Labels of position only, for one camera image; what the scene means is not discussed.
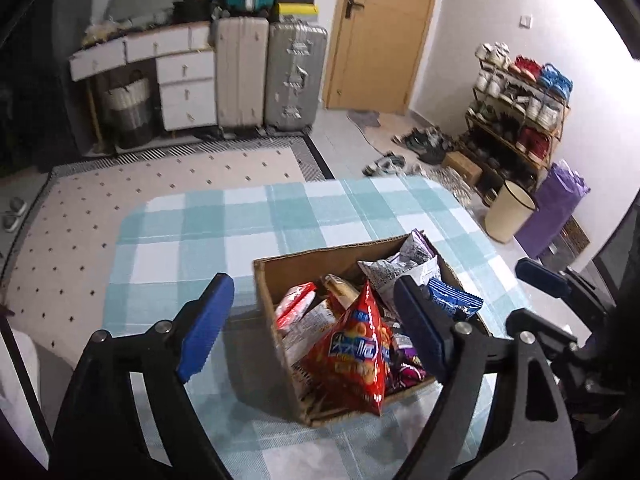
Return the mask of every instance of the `drawer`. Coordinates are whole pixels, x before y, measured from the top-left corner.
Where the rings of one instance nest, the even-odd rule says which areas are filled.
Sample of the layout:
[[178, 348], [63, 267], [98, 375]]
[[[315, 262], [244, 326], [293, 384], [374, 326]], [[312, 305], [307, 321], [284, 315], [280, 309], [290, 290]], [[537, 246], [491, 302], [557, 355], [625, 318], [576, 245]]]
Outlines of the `drawer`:
[[191, 33], [191, 50], [205, 50], [211, 48], [209, 44], [209, 23], [198, 23], [189, 27]]
[[168, 131], [217, 124], [213, 79], [160, 87], [162, 119]]
[[158, 83], [175, 83], [193, 79], [214, 78], [216, 76], [214, 53], [212, 50], [158, 57]]
[[108, 41], [76, 52], [69, 58], [71, 79], [80, 81], [106, 70], [126, 65], [124, 40]]
[[132, 63], [150, 57], [166, 56], [189, 50], [189, 27], [171, 27], [157, 32], [144, 32], [125, 38], [127, 61]]

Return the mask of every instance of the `wooden door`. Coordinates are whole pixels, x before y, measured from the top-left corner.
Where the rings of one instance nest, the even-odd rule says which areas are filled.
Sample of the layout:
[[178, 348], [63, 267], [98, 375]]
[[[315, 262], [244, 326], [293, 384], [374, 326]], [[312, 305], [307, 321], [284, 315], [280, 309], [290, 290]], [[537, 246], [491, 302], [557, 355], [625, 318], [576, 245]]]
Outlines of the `wooden door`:
[[343, 0], [328, 108], [404, 113], [420, 62], [432, 0]]

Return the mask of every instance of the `checkered tablecloth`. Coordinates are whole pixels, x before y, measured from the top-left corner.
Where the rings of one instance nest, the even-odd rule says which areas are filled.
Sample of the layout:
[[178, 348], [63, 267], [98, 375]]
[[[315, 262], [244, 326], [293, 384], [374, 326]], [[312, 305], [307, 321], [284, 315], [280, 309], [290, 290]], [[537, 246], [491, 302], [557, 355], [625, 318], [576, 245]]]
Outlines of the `checkered tablecloth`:
[[[453, 196], [421, 177], [329, 180], [160, 197], [122, 223], [106, 295], [104, 327], [140, 333], [172, 319], [217, 272], [231, 275], [236, 298], [202, 373], [185, 386], [213, 446], [235, 478], [390, 479], [415, 443], [440, 388], [312, 430], [287, 422], [285, 378], [262, 312], [252, 261], [401, 235], [414, 228], [484, 298], [481, 317], [504, 335], [504, 320], [529, 306], [512, 272]], [[158, 431], [134, 378], [150, 451], [162, 458]], [[485, 379], [460, 460], [478, 448], [490, 406]]]

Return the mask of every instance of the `cardboard package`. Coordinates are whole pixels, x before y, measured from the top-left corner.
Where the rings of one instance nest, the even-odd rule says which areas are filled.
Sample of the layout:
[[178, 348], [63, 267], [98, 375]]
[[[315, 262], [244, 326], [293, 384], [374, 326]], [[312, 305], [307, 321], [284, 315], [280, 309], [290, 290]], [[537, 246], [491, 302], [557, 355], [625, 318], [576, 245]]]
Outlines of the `cardboard package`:
[[[276, 307], [292, 286], [306, 282], [315, 282], [316, 285], [320, 285], [320, 278], [326, 274], [335, 274], [350, 281], [357, 287], [362, 286], [365, 277], [357, 261], [374, 262], [388, 258], [400, 250], [406, 238], [407, 235], [403, 235], [375, 242], [317, 249], [254, 261], [254, 277], [258, 303], [264, 309], [268, 329], [273, 338], [280, 365], [285, 369], [289, 377], [287, 389], [296, 420], [314, 428], [357, 414], [357, 412], [352, 412], [341, 406], [332, 405], [331, 402], [325, 398], [317, 398], [313, 392], [303, 399], [298, 399], [296, 395], [298, 381], [293, 377], [294, 374], [291, 369], [294, 363], [287, 361], [282, 337], [276, 328], [274, 315]], [[435, 251], [435, 253], [438, 255], [442, 281], [460, 290], [464, 290], [460, 280], [451, 267], [447, 265], [438, 251]], [[483, 333], [488, 333], [486, 326], [478, 316], [474, 316], [470, 322], [476, 325]], [[384, 403], [398, 402], [398, 400], [409, 397], [418, 390], [428, 386], [428, 384], [433, 383], [434, 380], [432, 376], [428, 376], [421, 384], [386, 396]]]
[[442, 162], [442, 167], [450, 167], [456, 170], [471, 187], [475, 187], [482, 176], [482, 168], [460, 152], [447, 153]]

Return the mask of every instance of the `purple bag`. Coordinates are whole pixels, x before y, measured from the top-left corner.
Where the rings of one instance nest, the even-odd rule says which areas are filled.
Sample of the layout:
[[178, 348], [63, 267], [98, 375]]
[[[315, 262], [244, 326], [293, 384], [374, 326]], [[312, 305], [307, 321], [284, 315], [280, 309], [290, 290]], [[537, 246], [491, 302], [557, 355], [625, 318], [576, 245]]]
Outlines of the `purple bag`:
[[534, 195], [540, 210], [533, 213], [516, 233], [516, 240], [530, 258], [539, 257], [549, 246], [590, 191], [583, 178], [564, 160], [551, 165], [549, 174]]

